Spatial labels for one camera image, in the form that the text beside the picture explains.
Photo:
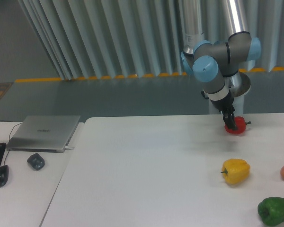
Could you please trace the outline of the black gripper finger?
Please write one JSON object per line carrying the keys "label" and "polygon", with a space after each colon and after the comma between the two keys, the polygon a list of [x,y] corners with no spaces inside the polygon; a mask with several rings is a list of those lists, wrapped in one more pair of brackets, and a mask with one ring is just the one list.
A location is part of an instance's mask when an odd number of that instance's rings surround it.
{"label": "black gripper finger", "polygon": [[236,130],[237,129],[237,125],[234,119],[234,113],[232,109],[228,110],[228,128],[232,129],[232,130]]}
{"label": "black gripper finger", "polygon": [[233,129],[233,114],[231,113],[224,113],[223,120],[228,129]]}

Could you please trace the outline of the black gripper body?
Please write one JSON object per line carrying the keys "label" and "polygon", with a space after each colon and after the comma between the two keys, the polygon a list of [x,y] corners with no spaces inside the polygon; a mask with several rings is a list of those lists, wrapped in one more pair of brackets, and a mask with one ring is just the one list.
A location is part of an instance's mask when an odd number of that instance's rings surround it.
{"label": "black gripper body", "polygon": [[227,90],[220,90],[217,93],[209,94],[205,91],[201,92],[202,96],[205,99],[209,99],[213,106],[219,111],[222,112],[223,115],[234,115],[234,107],[233,101],[234,98],[232,93],[229,89]]}

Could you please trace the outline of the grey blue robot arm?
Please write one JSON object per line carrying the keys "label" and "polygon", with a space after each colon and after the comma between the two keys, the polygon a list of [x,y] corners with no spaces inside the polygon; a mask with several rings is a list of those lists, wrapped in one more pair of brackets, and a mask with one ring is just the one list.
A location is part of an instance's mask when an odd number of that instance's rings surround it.
{"label": "grey blue robot arm", "polygon": [[261,56],[261,41],[252,37],[241,0],[223,0],[228,39],[211,43],[201,40],[181,52],[185,72],[202,85],[201,94],[222,115],[225,128],[239,132],[234,99],[250,89],[250,80],[239,72],[239,64]]}

